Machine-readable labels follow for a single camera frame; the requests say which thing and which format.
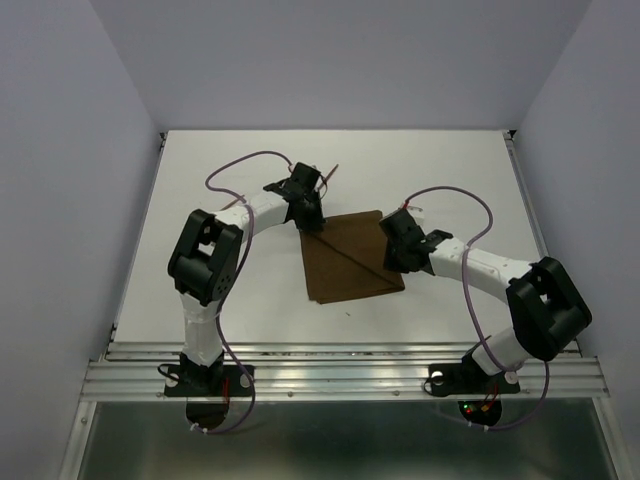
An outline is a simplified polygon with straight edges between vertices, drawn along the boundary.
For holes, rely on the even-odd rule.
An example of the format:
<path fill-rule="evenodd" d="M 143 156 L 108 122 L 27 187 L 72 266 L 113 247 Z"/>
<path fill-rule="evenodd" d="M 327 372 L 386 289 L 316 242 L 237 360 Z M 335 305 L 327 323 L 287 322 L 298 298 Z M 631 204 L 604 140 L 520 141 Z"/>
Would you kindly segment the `brown wooden knife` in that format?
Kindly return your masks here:
<path fill-rule="evenodd" d="M 339 165 L 335 164 L 326 175 L 321 175 L 320 177 L 321 183 L 320 183 L 320 186 L 318 187 L 319 191 L 328 190 L 329 180 L 332 178 L 332 176 L 335 174 L 338 168 L 339 168 Z"/>

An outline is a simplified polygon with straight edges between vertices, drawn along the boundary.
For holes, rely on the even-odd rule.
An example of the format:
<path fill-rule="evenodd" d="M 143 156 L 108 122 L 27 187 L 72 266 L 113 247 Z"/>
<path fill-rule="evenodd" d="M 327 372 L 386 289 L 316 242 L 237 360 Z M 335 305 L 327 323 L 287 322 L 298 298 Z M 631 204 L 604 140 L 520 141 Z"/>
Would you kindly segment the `brown cloth napkin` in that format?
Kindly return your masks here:
<path fill-rule="evenodd" d="M 330 304 L 401 292 L 402 275 L 384 268 L 386 237 L 371 210 L 332 216 L 323 230 L 301 233 L 307 295 Z"/>

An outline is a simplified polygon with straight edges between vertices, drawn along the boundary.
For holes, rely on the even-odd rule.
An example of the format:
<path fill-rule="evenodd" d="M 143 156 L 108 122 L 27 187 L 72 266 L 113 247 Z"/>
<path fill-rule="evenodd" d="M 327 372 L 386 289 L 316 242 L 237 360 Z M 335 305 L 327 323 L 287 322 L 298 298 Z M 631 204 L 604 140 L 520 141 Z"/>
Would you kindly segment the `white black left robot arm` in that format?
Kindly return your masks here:
<path fill-rule="evenodd" d="M 325 223 L 320 179 L 314 167 L 297 163 L 289 177 L 248 200 L 215 213 L 189 214 L 168 263 L 184 315 L 179 363 L 167 374 L 177 386 L 202 394 L 221 386 L 224 347 L 216 323 L 243 264 L 241 249 L 250 247 L 255 235 L 290 221 L 302 232 L 320 232 Z"/>

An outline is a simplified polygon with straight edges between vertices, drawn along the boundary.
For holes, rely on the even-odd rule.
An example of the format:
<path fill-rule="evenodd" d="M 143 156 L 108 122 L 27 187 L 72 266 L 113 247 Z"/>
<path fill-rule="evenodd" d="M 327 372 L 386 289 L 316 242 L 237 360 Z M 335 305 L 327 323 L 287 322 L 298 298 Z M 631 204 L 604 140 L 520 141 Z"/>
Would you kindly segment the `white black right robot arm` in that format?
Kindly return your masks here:
<path fill-rule="evenodd" d="M 461 381 L 472 390 L 484 389 L 497 374 L 530 358 L 553 360 L 592 322 L 568 272 L 552 257 L 529 262 L 470 248 L 449 232 L 424 232 L 405 209 L 379 225 L 387 239 L 385 269 L 457 280 L 466 302 L 475 288 L 507 305 L 511 326 L 484 336 L 461 361 Z"/>

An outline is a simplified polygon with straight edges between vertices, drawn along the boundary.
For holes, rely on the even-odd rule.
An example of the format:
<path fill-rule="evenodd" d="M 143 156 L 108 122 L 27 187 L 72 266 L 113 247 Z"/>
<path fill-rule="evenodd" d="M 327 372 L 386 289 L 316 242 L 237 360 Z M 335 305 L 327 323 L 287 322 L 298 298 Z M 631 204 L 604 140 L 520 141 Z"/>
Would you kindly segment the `brown wooden fork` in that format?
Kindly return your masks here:
<path fill-rule="evenodd" d="M 231 202 L 229 202 L 227 205 L 225 205 L 224 207 L 221 208 L 222 211 L 227 210 L 229 208 L 234 207 L 236 204 L 238 203 L 244 203 L 246 201 L 244 196 L 239 196 L 237 198 L 234 198 Z"/>

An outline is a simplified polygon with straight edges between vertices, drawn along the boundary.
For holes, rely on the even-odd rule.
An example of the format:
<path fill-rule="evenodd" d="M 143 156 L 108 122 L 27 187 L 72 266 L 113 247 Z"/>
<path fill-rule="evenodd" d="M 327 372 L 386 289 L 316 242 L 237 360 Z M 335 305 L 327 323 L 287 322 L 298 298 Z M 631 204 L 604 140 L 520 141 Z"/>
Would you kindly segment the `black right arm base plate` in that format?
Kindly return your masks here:
<path fill-rule="evenodd" d="M 430 364 L 422 389 L 438 398 L 487 393 L 517 394 L 521 391 L 519 382 L 509 383 L 504 373 L 487 375 L 479 367 L 462 363 Z"/>

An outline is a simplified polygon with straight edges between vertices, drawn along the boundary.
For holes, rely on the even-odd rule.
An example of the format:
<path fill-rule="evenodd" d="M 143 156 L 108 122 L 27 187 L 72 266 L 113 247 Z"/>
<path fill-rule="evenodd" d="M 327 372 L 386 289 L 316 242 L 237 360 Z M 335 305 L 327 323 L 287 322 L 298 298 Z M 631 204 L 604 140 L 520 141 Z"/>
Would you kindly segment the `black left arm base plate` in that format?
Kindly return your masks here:
<path fill-rule="evenodd" d="M 204 380 L 183 379 L 177 364 L 162 364 L 166 370 L 163 396 L 178 399 L 247 398 L 252 396 L 248 376 L 236 364 L 224 364 Z"/>

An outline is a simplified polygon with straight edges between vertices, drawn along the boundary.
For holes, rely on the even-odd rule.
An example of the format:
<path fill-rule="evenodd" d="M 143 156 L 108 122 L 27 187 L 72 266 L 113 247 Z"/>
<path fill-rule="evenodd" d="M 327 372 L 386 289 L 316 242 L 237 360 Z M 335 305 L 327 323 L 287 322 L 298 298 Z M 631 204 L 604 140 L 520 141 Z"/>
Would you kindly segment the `aluminium rail frame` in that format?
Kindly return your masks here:
<path fill-rule="evenodd" d="M 184 340 L 166 273 L 188 213 L 215 210 L 204 180 L 256 193 L 279 155 L 335 169 L 327 215 L 391 211 L 414 191 L 453 184 L 495 216 L 481 247 L 530 261 L 546 252 L 503 131 L 172 130 L 168 132 L 116 329 L 86 371 L 64 479 L 621 479 L 609 392 L 595 358 L 570 343 L 528 361 L 501 393 L 497 431 L 469 426 L 459 397 L 423 384 L 476 343 L 461 286 L 409 276 L 396 295 L 321 306 L 307 298 L 297 231 L 256 237 L 222 319 L 255 380 L 234 380 L 224 433 L 203 434 L 158 374 Z"/>

